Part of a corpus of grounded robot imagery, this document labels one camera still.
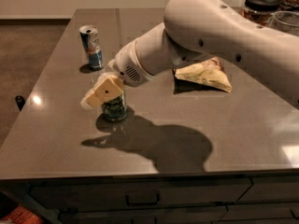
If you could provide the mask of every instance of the drawer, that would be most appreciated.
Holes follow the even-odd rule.
[[[224,206],[146,209],[114,212],[63,213],[59,219],[64,224],[179,224],[209,223],[219,220],[226,212]]]
[[[221,220],[293,218],[293,211],[299,210],[299,203],[242,204],[228,205],[227,208]]]
[[[249,179],[112,183],[32,187],[30,195],[49,209],[77,212],[234,202]]]
[[[294,218],[279,219],[255,219],[255,220],[234,220],[234,221],[213,221],[212,224],[298,224]]]
[[[253,186],[240,199],[244,202],[283,202],[299,200],[299,176],[256,177]]]

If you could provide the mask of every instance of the silver can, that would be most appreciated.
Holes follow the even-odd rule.
[[[91,70],[104,68],[102,50],[99,45],[97,29],[93,25],[84,25],[79,29],[85,53]]]

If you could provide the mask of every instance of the can top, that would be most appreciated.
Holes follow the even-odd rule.
[[[245,5],[257,11],[275,11],[281,0],[246,0]]]
[[[97,33],[97,29],[95,26],[93,25],[84,25],[84,26],[81,26],[79,31],[82,33],[82,34],[96,34]]]

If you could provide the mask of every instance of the table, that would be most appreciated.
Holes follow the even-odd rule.
[[[52,223],[110,223],[111,217],[113,223],[124,217],[210,223],[245,217],[240,202],[257,208],[264,201],[263,208],[288,210],[266,218],[291,221],[298,206],[290,211],[285,203],[299,200],[299,110],[234,64],[221,60],[232,93],[177,84],[165,71],[126,87],[123,122],[108,123],[100,108],[80,107],[103,71],[87,68],[79,27],[97,26],[108,62],[163,14],[162,8],[76,11],[0,148],[0,190]],[[285,192],[276,196],[274,188]],[[174,213],[166,217],[169,208]]]

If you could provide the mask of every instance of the red object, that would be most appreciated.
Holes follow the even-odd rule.
[[[3,217],[2,220],[10,220],[15,224],[43,224],[44,221],[32,212],[18,206],[7,216]]]

